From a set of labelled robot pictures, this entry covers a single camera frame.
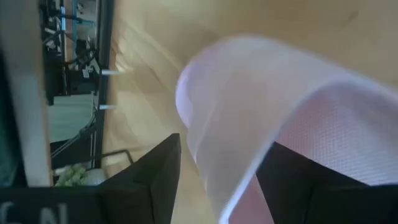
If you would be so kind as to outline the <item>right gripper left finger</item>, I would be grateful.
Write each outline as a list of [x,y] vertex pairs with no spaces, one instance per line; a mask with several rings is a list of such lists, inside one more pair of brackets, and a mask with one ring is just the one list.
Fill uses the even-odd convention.
[[103,182],[100,195],[108,223],[170,224],[180,166],[180,135],[173,133]]

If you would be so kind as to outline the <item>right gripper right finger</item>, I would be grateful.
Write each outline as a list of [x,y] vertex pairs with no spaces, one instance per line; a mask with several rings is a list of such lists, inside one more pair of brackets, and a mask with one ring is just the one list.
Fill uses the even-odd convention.
[[256,172],[275,223],[397,224],[397,185],[366,185],[275,142]]

